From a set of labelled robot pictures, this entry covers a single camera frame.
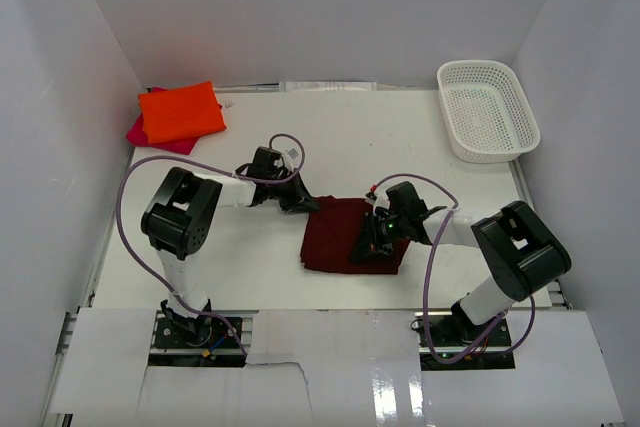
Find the dark red t shirt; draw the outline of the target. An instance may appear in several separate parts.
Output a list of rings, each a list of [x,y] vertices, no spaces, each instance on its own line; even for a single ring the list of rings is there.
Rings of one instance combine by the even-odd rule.
[[[349,255],[356,246],[366,213],[372,207],[362,198],[316,198],[320,210],[308,217],[300,250],[305,270],[348,275],[397,275],[409,248],[407,240],[394,243],[394,253],[362,263],[352,263]]]

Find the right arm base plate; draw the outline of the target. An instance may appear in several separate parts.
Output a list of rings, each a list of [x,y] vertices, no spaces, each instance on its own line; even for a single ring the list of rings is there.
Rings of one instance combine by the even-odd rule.
[[[429,329],[438,355],[451,359],[483,332],[489,325],[469,330],[456,324],[451,315],[430,315]],[[410,329],[418,335],[421,370],[428,371],[483,371],[513,370],[516,367],[514,355],[503,351],[512,346],[512,337],[505,319],[495,329],[481,338],[480,343],[462,360],[453,364],[437,362],[431,354],[426,341],[423,318],[416,316],[410,323]]]

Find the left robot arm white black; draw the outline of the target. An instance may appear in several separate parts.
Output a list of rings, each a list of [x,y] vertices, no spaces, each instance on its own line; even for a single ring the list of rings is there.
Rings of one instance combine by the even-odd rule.
[[[161,260],[169,297],[161,310],[184,342],[204,345],[212,333],[211,302],[198,280],[196,256],[223,207],[278,202],[286,214],[312,213],[320,204],[294,172],[291,158],[271,147],[256,149],[233,176],[198,176],[170,169],[141,219],[141,231]]]

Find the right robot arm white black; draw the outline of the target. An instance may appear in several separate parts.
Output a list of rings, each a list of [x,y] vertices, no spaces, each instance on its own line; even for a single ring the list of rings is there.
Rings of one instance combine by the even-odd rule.
[[[498,315],[545,288],[572,267],[568,251],[538,214],[517,200],[491,216],[464,216],[456,206],[429,208],[409,181],[371,192],[372,210],[365,213],[362,230],[349,261],[362,264],[392,258],[396,245],[414,242],[435,248],[454,245],[476,248],[490,275],[456,301],[451,314],[438,322],[460,336],[477,335]]]

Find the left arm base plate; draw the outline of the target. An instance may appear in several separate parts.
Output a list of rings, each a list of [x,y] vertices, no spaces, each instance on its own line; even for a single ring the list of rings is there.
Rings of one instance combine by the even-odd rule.
[[[230,326],[218,319],[206,319],[198,334],[182,331],[163,314],[154,325],[148,365],[153,367],[242,368],[246,365],[233,337],[244,335],[244,319],[228,317]]]

